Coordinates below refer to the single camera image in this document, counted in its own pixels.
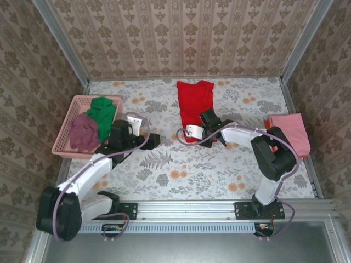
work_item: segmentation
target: green cloth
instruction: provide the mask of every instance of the green cloth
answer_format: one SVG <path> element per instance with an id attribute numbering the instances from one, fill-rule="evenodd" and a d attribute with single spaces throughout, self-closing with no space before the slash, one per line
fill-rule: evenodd
<path id="1" fill-rule="evenodd" d="M 100 143 L 110 135 L 112 121 L 114 120 L 116 112 L 116 108 L 112 103 L 112 100 L 105 97 L 94 98 L 92 99 L 90 110 L 86 112 L 86 114 L 98 124 Z"/>

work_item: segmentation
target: purple cloth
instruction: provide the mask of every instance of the purple cloth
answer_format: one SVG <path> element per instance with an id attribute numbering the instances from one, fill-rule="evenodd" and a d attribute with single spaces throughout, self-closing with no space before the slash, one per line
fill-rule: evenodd
<path id="1" fill-rule="evenodd" d="M 78 152 L 94 150 L 100 145 L 98 124 L 85 113 L 78 115 L 69 125 L 70 144 Z"/>

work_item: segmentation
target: clothing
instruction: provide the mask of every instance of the clothing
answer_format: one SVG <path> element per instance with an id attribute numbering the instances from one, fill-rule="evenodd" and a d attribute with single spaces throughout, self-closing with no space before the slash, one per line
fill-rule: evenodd
<path id="1" fill-rule="evenodd" d="M 91 119 L 98 123 L 100 143 L 110 135 L 112 121 L 116 113 L 116 108 L 112 102 L 112 100 L 105 97 L 94 98 L 90 109 L 86 112 Z"/>
<path id="2" fill-rule="evenodd" d="M 299 157 L 307 157 L 311 150 L 308 136 L 303 125 L 301 113 L 271 115 L 271 126 L 279 127 Z"/>
<path id="3" fill-rule="evenodd" d="M 100 145 L 98 139 L 98 124 L 86 114 L 78 115 L 68 124 L 70 146 L 78 152 L 93 151 Z"/>
<path id="4" fill-rule="evenodd" d="M 213 109 L 213 87 L 214 84 L 208 81 L 199 81 L 196 84 L 177 82 L 178 100 L 182 126 L 202 125 L 200 114 L 209 109 Z M 196 139 L 188 139 L 187 142 L 194 142 Z"/>

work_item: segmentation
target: pink basket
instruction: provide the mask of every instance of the pink basket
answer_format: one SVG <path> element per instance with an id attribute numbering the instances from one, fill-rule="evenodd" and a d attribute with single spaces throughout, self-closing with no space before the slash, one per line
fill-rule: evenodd
<path id="1" fill-rule="evenodd" d="M 79 114 L 86 112 L 90 109 L 92 99 L 101 97 L 99 95 L 76 95 L 74 96 L 71 106 L 68 109 L 65 120 L 61 126 L 59 135 L 56 138 L 55 144 L 51 150 L 54 155 L 59 155 L 62 158 L 80 158 L 90 159 L 95 151 L 92 152 L 84 151 L 78 152 L 77 149 L 70 147 L 70 136 L 68 132 L 68 124 L 72 122 Z M 114 120 L 120 119 L 122 114 L 122 102 L 119 97 L 116 96 L 105 96 L 106 98 L 113 100 L 113 105 L 116 107 L 116 113 Z"/>

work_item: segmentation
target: floral tablecloth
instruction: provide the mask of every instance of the floral tablecloth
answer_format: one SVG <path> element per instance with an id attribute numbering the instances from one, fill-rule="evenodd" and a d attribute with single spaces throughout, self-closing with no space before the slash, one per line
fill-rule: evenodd
<path id="1" fill-rule="evenodd" d="M 214 83 L 214 110 L 222 120 L 264 128 L 270 114 L 287 113 L 277 78 L 206 79 Z M 182 79 L 196 83 L 199 79 Z M 181 145 L 175 132 L 181 127 L 176 80 L 92 82 L 90 94 L 117 95 L 123 112 L 147 116 L 151 130 L 161 134 L 161 145 L 137 151 L 93 187 L 89 195 L 107 190 L 122 200 L 250 199 L 262 174 L 252 150 L 238 144 L 211 149 Z M 74 159 L 72 176 L 87 160 Z M 283 185 L 282 198 L 314 198 L 304 164 Z"/>

